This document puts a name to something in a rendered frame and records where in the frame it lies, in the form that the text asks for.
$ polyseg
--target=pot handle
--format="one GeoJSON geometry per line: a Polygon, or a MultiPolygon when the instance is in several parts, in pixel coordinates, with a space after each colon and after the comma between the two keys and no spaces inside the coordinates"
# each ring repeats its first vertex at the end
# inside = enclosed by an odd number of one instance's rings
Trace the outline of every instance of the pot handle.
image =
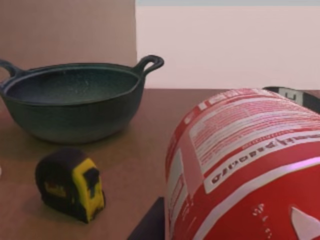
{"type": "Polygon", "coordinates": [[[149,73],[161,68],[164,64],[165,61],[162,59],[162,57],[149,55],[142,58],[139,63],[133,68],[133,71],[145,78],[149,73]],[[146,66],[149,63],[153,63],[153,65],[145,70],[146,66]]]}
{"type": "Polygon", "coordinates": [[[6,69],[9,72],[11,78],[20,76],[25,72],[12,63],[2,59],[0,59],[0,68],[6,69]]]}

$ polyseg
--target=can label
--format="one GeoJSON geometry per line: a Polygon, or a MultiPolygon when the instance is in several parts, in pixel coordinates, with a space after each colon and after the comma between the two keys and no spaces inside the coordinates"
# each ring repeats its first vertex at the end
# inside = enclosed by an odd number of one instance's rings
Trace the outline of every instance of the can label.
{"type": "Polygon", "coordinates": [[[165,163],[171,240],[320,240],[320,116],[230,90],[176,128],[165,163]]]}

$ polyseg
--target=tabletop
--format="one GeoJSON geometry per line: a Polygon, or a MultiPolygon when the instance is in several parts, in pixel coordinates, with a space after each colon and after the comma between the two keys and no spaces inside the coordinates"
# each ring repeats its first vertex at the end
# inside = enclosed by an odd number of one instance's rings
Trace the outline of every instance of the tabletop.
{"type": "Polygon", "coordinates": [[[20,129],[0,101],[0,240],[125,240],[165,194],[165,156],[175,127],[196,104],[222,90],[146,89],[130,125],[78,145],[98,166],[106,208],[90,224],[45,206],[35,167],[62,147],[20,129]]]}

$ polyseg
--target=yellow and black tape measure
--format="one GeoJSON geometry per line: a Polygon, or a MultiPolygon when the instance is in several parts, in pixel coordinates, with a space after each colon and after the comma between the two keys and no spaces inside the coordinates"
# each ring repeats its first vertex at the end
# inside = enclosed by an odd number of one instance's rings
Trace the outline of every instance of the yellow and black tape measure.
{"type": "Polygon", "coordinates": [[[35,181],[46,205],[85,223],[105,208],[99,170],[81,150],[63,148],[43,158],[35,181]]]}

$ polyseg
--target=cast iron pan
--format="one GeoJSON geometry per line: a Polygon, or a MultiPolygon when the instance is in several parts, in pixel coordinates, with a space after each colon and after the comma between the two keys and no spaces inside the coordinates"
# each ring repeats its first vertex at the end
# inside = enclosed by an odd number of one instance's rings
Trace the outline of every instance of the cast iron pan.
{"type": "Polygon", "coordinates": [[[309,93],[281,86],[268,86],[263,89],[280,94],[283,97],[320,114],[320,99],[309,93]]]}
{"type": "Polygon", "coordinates": [[[0,60],[10,73],[0,84],[0,95],[15,122],[33,136],[61,144],[89,143],[129,124],[147,74],[163,65],[155,55],[135,67],[70,63],[21,70],[0,60]]]}

